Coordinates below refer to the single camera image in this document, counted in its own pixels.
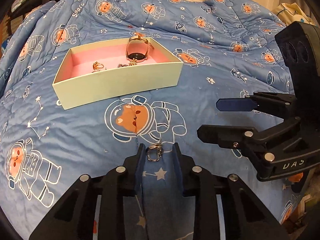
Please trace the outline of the right hand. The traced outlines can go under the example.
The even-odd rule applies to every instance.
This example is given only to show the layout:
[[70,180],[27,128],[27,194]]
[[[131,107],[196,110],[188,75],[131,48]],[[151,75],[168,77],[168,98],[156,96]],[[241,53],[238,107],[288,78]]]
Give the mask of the right hand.
[[288,178],[288,181],[290,181],[291,183],[298,183],[301,181],[301,179],[303,178],[304,176],[304,173],[298,173],[298,174],[295,174],[295,175],[292,175]]

